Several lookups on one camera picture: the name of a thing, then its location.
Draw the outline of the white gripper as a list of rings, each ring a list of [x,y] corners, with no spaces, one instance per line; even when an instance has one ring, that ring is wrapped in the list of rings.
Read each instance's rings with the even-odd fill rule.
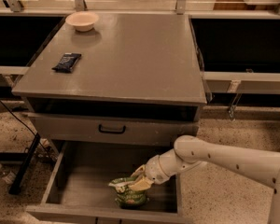
[[[146,165],[139,166],[132,176],[135,176],[136,179],[129,185],[129,188],[134,191],[147,190],[153,183],[160,185],[168,180],[168,175],[161,168],[159,155],[152,157]]]

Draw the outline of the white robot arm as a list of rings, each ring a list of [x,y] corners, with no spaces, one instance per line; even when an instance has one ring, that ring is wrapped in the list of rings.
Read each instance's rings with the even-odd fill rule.
[[[141,165],[133,176],[132,190],[146,190],[210,162],[273,189],[268,224],[280,224],[280,152],[205,142],[190,135],[175,140],[174,148]]]

